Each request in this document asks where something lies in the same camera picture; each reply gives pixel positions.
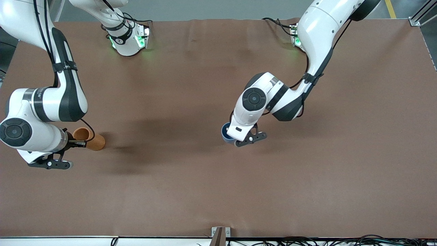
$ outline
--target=cable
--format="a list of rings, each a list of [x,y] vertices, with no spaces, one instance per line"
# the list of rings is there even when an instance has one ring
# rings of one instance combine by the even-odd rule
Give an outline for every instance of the cable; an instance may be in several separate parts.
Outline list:
[[[271,21],[271,22],[275,23],[276,25],[282,25],[283,27],[290,28],[290,26],[280,24],[279,22],[275,21],[274,19],[272,19],[272,18],[270,18],[270,17],[262,18],[262,20],[265,20],[265,21]]]
[[[129,21],[136,21],[136,22],[153,22],[152,20],[145,20],[145,21],[139,21],[139,20],[137,20],[137,19],[134,19],[134,18],[132,18],[132,16],[130,15],[130,14],[127,14],[128,16],[129,16],[129,18],[128,17],[125,17],[125,16],[121,16],[119,13],[117,13],[117,12],[115,12],[115,9],[108,3],[108,1],[106,1],[106,0],[102,0],[105,4],[106,4],[106,6],[108,6],[108,8],[110,8],[116,15],[118,15],[119,17],[121,17],[121,18],[123,18],[123,19],[125,19],[125,20],[129,20]]]
[[[123,12],[123,14],[126,14],[126,15],[129,16],[129,18],[127,18],[127,17],[122,17],[122,18],[124,18],[124,19],[126,19],[126,20],[136,21],[136,22],[153,22],[152,20],[139,21],[139,20],[137,20],[137,19],[134,19],[130,14],[128,14],[128,13],[126,13],[126,12]]]
[[[53,54],[52,41],[50,39],[49,18],[47,17],[47,12],[48,12],[48,10],[47,10],[47,0],[44,0],[44,21],[45,21],[45,31],[47,33],[47,38],[49,39],[48,40],[49,48],[50,48],[49,55],[51,57],[50,60],[52,61],[52,64],[55,64],[56,60],[55,60],[55,55]],[[53,73],[55,75],[55,77],[53,79],[53,87],[57,88],[58,85],[59,85],[58,76],[56,75],[56,72],[53,72]]]
[[[319,246],[316,241],[307,237],[284,237],[282,238],[281,245],[283,245],[283,243],[286,243],[286,246],[292,244],[298,244],[300,246]]]
[[[340,40],[341,36],[343,36],[344,32],[347,30],[347,28],[349,27],[351,22],[352,22],[352,20],[349,19],[349,23],[347,24],[345,29],[343,29],[343,31],[341,32],[340,37],[338,37],[337,41],[335,41],[334,47],[332,49],[335,49],[335,47],[337,46],[338,41]]]
[[[33,0],[33,7],[35,10],[35,17],[36,17],[36,21],[38,23],[39,32],[41,34],[42,41],[44,42],[45,50],[49,54],[50,60],[52,60],[52,55],[50,54],[49,47],[47,46],[47,42],[45,41],[44,32],[42,31],[41,21],[39,20],[39,12],[38,12],[36,0]]]
[[[275,245],[273,245],[273,244],[271,244],[271,243],[269,243],[269,242],[266,242],[266,241],[252,244],[252,246],[257,246],[257,245],[262,245],[262,246],[275,246]]]
[[[52,63],[55,63],[55,56],[53,55],[53,48],[52,48],[52,42],[50,40],[50,30],[49,30],[49,19],[47,18],[47,0],[44,0],[44,21],[45,21],[45,31],[47,33],[49,48],[50,48],[50,57],[52,60]]]
[[[384,245],[389,244],[394,246],[419,246],[420,245],[420,242],[418,242],[418,240],[415,239],[402,239],[402,238],[387,239],[379,235],[369,234],[369,235],[364,235],[360,238],[339,239],[336,241],[332,241],[330,244],[329,242],[325,242],[323,246],[336,246],[341,243],[346,243],[346,244],[354,243],[354,246],[383,246],[382,243]]]
[[[2,41],[0,41],[0,43],[5,44],[5,45],[9,45],[9,46],[12,46],[12,47],[15,47],[15,48],[16,48],[16,46],[15,46],[15,45],[12,45],[12,44],[8,44],[8,43],[2,42]]]
[[[118,243],[118,237],[114,237],[114,238],[111,240],[111,246],[115,246],[117,243]]]
[[[282,28],[282,30],[283,30],[285,33],[287,33],[289,36],[291,36],[291,37],[295,37],[295,38],[298,37],[296,34],[288,33],[288,31],[284,28],[284,25],[281,23],[281,21],[279,20],[279,18],[278,18],[276,21],[279,23],[279,26]]]
[[[229,122],[232,122],[232,114],[234,113],[234,110],[232,110],[231,115],[229,115]]]
[[[238,244],[240,244],[240,245],[243,245],[243,246],[249,246],[249,245],[247,245],[247,244],[244,244],[244,243],[242,243],[242,242],[239,242],[239,241],[232,241],[232,242],[236,242],[236,243],[238,243]]]
[[[96,136],[96,133],[94,132],[94,129],[84,119],[80,119],[80,120],[82,120],[82,122],[85,123],[85,125],[87,125],[91,129],[91,131],[93,132],[93,137],[90,138],[90,140],[85,140],[85,143],[87,143],[87,142],[94,139],[94,137]]]
[[[265,18],[262,18],[262,20],[265,20],[265,21],[271,21],[271,22],[275,23],[276,25],[280,26],[280,27],[282,28],[282,30],[283,30],[285,33],[287,33],[289,36],[297,37],[297,35],[295,35],[295,34],[291,34],[291,33],[289,33],[289,32],[285,29],[285,28],[288,28],[288,29],[289,29],[290,26],[287,26],[287,25],[282,24],[281,21],[279,20],[279,18],[276,19],[276,20],[274,20],[274,19],[272,19],[272,18],[265,17]]]

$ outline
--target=bracket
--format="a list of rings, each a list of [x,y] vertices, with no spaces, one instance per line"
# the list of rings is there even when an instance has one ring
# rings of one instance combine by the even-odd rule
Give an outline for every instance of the bracket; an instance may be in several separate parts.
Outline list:
[[[217,228],[223,228],[223,229],[225,229],[225,235],[226,235],[226,237],[231,237],[231,228],[230,228],[230,227],[220,227],[220,226],[211,227],[211,237],[214,236],[215,232],[217,231]]]
[[[264,140],[266,138],[267,138],[267,133],[259,132],[258,131],[258,124],[255,123],[253,128],[247,133],[246,138],[244,139],[244,141],[236,141],[235,142],[235,146],[242,147],[242,146],[245,146],[245,145],[248,145],[248,144],[254,144],[254,143],[256,143],[258,141],[261,141],[261,140]]]
[[[299,23],[296,23],[296,25],[290,25],[290,34],[291,35],[298,35],[298,25],[299,25]],[[297,46],[299,49],[301,49],[303,52],[305,52],[305,49],[303,48],[299,37],[295,37],[295,36],[290,36],[290,37],[291,37],[291,44],[293,45],[293,47]]]
[[[418,22],[413,22],[413,20],[412,20],[411,17],[408,17],[408,21],[410,22],[410,25],[411,25],[411,26],[421,26],[421,25],[420,25],[420,21],[418,21]]]

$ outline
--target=table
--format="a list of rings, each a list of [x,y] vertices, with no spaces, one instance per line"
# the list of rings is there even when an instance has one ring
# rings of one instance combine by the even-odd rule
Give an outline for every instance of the table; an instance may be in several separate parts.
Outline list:
[[[72,149],[70,170],[29,168],[0,144],[0,235],[437,237],[437,73],[407,20],[353,22],[291,122],[223,142],[249,79],[288,85],[305,55],[265,21],[155,22],[122,57],[99,23],[56,23],[107,146]],[[45,51],[20,42],[0,90],[52,83]],[[80,123],[56,123],[70,131]]]

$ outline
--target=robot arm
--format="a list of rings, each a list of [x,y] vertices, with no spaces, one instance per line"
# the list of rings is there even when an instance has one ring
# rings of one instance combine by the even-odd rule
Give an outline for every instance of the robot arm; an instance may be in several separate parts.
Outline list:
[[[266,138],[267,135],[257,129],[257,121],[264,110],[271,112],[279,121],[296,118],[332,56],[336,33],[348,19],[364,19],[379,2],[315,0],[302,16],[297,28],[302,50],[309,59],[308,70],[299,86],[292,90],[270,73],[255,75],[239,97],[230,123],[223,126],[223,139],[240,147]],[[253,128],[256,129],[255,134],[251,133]]]
[[[17,149],[29,165],[53,162],[58,168],[67,169],[72,163],[62,161],[62,157],[53,160],[53,154],[62,156],[68,148],[84,147],[85,143],[75,141],[71,134],[48,122],[75,122],[88,110],[68,42],[53,26],[46,1],[3,0],[0,10],[0,25],[6,32],[51,51],[53,70],[59,82],[56,88],[15,90],[6,103],[6,118],[0,123],[0,139]]]
[[[133,56],[146,48],[150,28],[124,17],[119,7],[128,0],[70,0],[70,3],[98,19],[109,33],[112,47],[123,56]]]

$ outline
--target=cup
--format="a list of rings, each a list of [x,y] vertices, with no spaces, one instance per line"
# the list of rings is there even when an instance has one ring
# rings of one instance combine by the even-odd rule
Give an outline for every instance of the cup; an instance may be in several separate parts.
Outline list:
[[[87,141],[90,140],[92,137],[93,137],[93,132],[86,127],[77,128],[73,132],[73,138],[76,140]],[[105,147],[105,138],[97,133],[94,139],[87,142],[87,148],[93,151],[99,151],[104,147]]]

